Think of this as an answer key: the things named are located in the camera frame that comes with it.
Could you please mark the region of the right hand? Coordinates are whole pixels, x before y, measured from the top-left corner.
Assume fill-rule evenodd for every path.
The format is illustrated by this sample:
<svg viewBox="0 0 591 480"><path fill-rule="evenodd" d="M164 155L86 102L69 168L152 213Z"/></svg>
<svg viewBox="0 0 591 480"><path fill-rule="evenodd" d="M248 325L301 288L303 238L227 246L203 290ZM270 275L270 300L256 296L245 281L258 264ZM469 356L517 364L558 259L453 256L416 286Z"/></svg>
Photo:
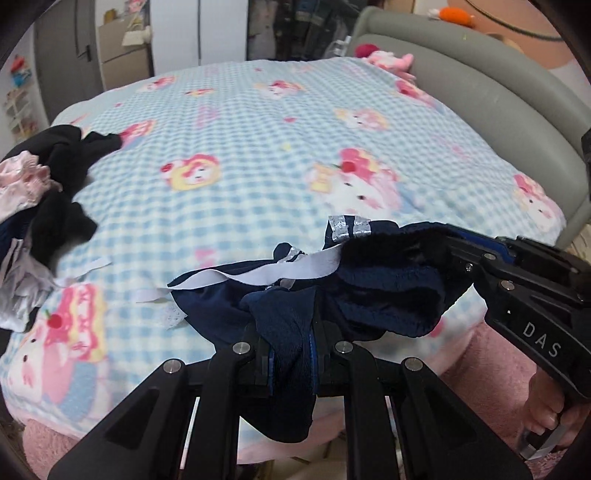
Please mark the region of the right hand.
<svg viewBox="0 0 591 480"><path fill-rule="evenodd" d="M565 409L565 396L561 386L543 370L538 369L529 382L529 395L523 407L523 427L538 435L558 425L567 428L558 446L569 447L590 412L590 404L578 404Z"/></svg>

